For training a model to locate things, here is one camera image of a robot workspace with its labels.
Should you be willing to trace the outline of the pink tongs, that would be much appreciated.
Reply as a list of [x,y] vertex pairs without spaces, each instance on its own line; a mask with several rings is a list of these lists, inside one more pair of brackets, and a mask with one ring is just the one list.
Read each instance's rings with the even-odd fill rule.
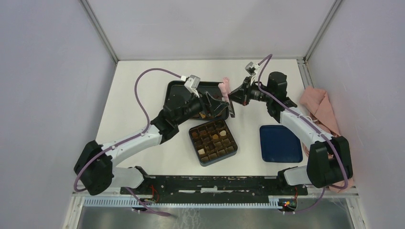
[[221,91],[221,94],[222,94],[222,97],[223,97],[224,101],[229,103],[230,102],[229,93],[231,92],[230,91],[229,79],[227,77],[224,77],[223,81],[218,84],[218,88]]

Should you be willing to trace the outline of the blue chocolate box with insert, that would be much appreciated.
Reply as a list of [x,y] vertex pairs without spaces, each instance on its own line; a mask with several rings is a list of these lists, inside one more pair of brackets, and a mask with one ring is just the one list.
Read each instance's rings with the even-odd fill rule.
[[238,145],[226,121],[216,119],[189,130],[201,166],[206,167],[236,154]]

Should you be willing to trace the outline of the black chocolate tray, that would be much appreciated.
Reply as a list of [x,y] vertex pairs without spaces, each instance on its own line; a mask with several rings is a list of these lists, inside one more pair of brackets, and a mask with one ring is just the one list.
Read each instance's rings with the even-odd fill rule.
[[[198,91],[201,92],[208,92],[212,95],[215,99],[223,99],[222,93],[218,88],[219,82],[208,82],[208,81],[201,81],[198,85]],[[166,90],[166,97],[164,100],[164,104],[166,104],[172,98],[182,98],[184,101],[188,101],[190,98],[191,93],[184,87],[183,81],[171,81],[168,83],[167,90]],[[191,119],[192,120],[213,120],[216,118],[222,118],[226,120],[229,117],[229,109],[226,108],[222,111],[222,113],[215,117],[202,117],[201,115],[195,115]]]

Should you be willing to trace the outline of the blue box lid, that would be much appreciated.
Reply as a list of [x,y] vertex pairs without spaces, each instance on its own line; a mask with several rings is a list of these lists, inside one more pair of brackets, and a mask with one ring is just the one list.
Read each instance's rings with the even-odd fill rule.
[[269,163],[300,163],[303,160],[300,140],[282,125],[259,128],[261,156]]

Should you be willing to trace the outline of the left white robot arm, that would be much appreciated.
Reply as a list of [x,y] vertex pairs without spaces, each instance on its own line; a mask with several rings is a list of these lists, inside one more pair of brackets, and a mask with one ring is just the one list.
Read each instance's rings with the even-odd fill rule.
[[161,145],[179,132],[179,125],[196,115],[216,117],[229,103],[216,99],[208,92],[191,95],[188,101],[183,98],[171,99],[164,104],[158,116],[150,120],[141,130],[120,140],[99,144],[95,140],[86,143],[74,166],[76,192],[88,191],[92,196],[104,192],[120,174],[129,176],[119,187],[133,188],[138,194],[149,191],[150,181],[136,168],[117,168],[127,158],[147,148]]

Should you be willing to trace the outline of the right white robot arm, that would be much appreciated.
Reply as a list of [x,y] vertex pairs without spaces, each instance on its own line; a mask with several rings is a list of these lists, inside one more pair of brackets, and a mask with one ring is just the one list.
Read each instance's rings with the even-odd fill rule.
[[309,150],[307,165],[279,172],[277,191],[287,195],[301,184],[312,184],[317,188],[349,188],[353,169],[348,140],[343,136],[333,136],[306,117],[287,96],[287,85],[285,74],[271,72],[266,85],[248,76],[228,95],[230,101],[243,106],[252,100],[265,102],[269,115]]

